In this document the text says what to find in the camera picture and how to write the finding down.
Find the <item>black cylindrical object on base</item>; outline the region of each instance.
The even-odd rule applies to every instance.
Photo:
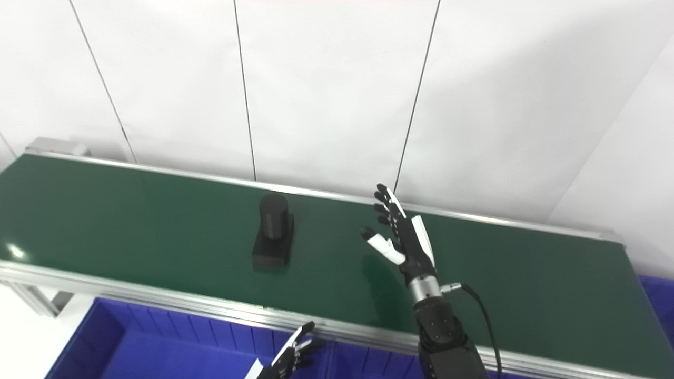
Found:
[[[253,263],[285,266],[290,260],[295,220],[288,212],[288,200],[281,194],[267,195],[259,201],[259,229],[253,246]]]
[[[283,238],[288,234],[288,200],[280,194],[262,198],[259,202],[259,220],[265,237]]]

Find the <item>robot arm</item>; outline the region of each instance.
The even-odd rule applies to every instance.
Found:
[[[314,326],[313,321],[300,326],[283,344],[270,365],[263,366],[259,359],[256,359],[245,379],[287,379],[296,369],[310,365],[311,359],[307,358],[307,355],[318,351],[323,342],[317,339],[303,342],[300,340],[311,332]]]
[[[419,327],[419,361],[427,379],[488,379],[480,355],[464,333],[437,282],[435,258],[421,215],[408,218],[385,185],[377,185],[375,204],[380,223],[391,228],[399,243],[369,227],[361,236],[396,264],[412,295]]]

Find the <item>white wall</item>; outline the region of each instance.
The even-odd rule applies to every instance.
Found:
[[[671,202],[652,194],[668,172],[648,142],[666,140],[672,110],[647,82],[634,92],[674,34],[674,3],[443,1],[417,97],[437,4],[2,2],[0,134],[16,154],[48,136],[352,194],[400,174],[409,202],[616,229],[640,270],[674,276]],[[630,96],[662,105],[621,113]],[[597,163],[611,154],[639,164],[625,202],[603,195],[622,187]],[[0,165],[12,158],[0,144]],[[632,182],[651,170],[652,187]]]
[[[674,279],[674,38],[549,222],[614,229],[639,272]]]
[[[44,136],[131,159],[67,1],[0,2],[0,133],[16,154]]]
[[[398,194],[544,222],[674,33],[674,3],[446,1]]]
[[[253,179],[232,1],[73,4],[139,163]]]

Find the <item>black cylinder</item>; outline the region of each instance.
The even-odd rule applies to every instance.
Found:
[[[265,237],[283,238],[288,234],[288,200],[279,194],[265,196],[259,202],[259,219]]]

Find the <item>blue plastic bin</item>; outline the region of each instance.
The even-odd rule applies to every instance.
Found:
[[[674,347],[674,281],[651,276],[640,279],[669,343]]]
[[[47,379],[242,379],[256,358],[271,362],[289,336],[95,299]],[[313,365],[293,379],[423,379],[411,355],[327,341],[312,358]]]

